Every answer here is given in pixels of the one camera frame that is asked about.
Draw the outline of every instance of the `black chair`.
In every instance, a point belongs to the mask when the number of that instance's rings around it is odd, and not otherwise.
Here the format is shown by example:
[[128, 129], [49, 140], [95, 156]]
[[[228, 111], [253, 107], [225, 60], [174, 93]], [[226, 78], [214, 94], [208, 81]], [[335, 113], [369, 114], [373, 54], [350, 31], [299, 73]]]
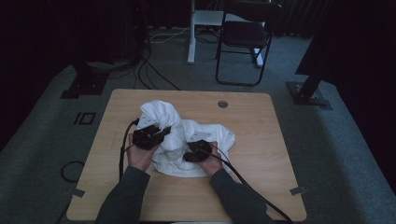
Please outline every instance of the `black chair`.
[[[227, 15], [235, 15], [245, 21], [226, 21]], [[216, 80], [221, 84], [256, 86], [262, 81], [264, 67], [267, 62], [268, 52], [271, 46], [273, 32], [282, 14], [282, 7], [277, 3], [261, 1], [225, 1], [224, 13], [221, 22], [218, 50], [216, 58]], [[249, 48], [251, 52], [221, 50], [222, 44], [230, 47]], [[265, 50], [262, 69], [259, 79], [255, 83], [240, 83], [219, 79], [220, 55], [222, 52], [253, 54], [253, 62]]]

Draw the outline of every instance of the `light wood surface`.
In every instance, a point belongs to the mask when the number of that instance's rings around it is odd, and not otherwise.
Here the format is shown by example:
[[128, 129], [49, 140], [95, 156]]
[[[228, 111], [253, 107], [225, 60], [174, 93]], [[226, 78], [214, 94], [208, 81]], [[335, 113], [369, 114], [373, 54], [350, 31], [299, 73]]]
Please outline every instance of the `light wood surface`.
[[[232, 165], [271, 203], [292, 220], [301, 221], [306, 212], [301, 195], [290, 194], [297, 186], [276, 118], [271, 97], [266, 93], [213, 91], [114, 90], [77, 189], [67, 211], [72, 220], [95, 220], [107, 194], [118, 183], [120, 146], [128, 124], [140, 118], [140, 106], [152, 100], [172, 104], [182, 119], [201, 124], [222, 124], [232, 130], [235, 144], [229, 151]], [[226, 101], [227, 108], [220, 108]], [[145, 221], [227, 221], [208, 177], [181, 178], [148, 168], [151, 179], [146, 189], [141, 220]], [[268, 214], [283, 219], [273, 209]]]

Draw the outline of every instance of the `person's arm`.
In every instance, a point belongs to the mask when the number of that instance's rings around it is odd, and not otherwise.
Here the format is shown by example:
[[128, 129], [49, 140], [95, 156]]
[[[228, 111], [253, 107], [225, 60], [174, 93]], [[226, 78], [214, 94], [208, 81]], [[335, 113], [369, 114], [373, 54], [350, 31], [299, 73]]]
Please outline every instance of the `person's arm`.
[[[217, 150], [212, 152], [220, 157]], [[231, 217], [234, 224], [275, 224], [266, 214], [265, 201], [253, 189], [235, 182], [223, 169], [222, 162], [214, 157], [197, 162], [208, 176], [214, 191], [219, 195], [225, 212]]]
[[132, 146], [127, 150], [128, 167], [121, 181], [107, 195], [95, 223], [139, 223], [143, 196], [149, 183], [146, 171], [157, 148], [144, 150]]

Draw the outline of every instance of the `crumpled white garment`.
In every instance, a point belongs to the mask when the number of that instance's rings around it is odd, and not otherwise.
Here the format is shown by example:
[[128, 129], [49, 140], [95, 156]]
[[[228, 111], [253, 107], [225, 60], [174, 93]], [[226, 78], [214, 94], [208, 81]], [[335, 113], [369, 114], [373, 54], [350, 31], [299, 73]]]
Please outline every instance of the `crumpled white garment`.
[[184, 153], [190, 151], [187, 143], [201, 139], [216, 141], [218, 148], [228, 157], [228, 150], [235, 142], [235, 134], [221, 124], [199, 124], [191, 119], [181, 119], [169, 103], [154, 100], [141, 105], [140, 109], [142, 118], [145, 118], [139, 121], [138, 129], [153, 123], [157, 123], [160, 130], [172, 126], [171, 132], [165, 136], [152, 157], [154, 167], [163, 174], [179, 177], [206, 176], [199, 165], [183, 160]]

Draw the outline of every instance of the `long sleeve shirt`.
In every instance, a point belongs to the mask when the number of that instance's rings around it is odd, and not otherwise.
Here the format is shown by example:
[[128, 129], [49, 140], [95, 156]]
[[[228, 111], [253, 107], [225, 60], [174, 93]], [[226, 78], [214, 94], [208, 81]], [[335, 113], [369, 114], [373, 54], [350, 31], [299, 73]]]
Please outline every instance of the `long sleeve shirt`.
[[[107, 195], [95, 223], [139, 223], [148, 183], [147, 173], [128, 166], [120, 183]], [[267, 206], [259, 195], [233, 181], [224, 169], [212, 175], [210, 184], [234, 224], [275, 224], [266, 214]]]

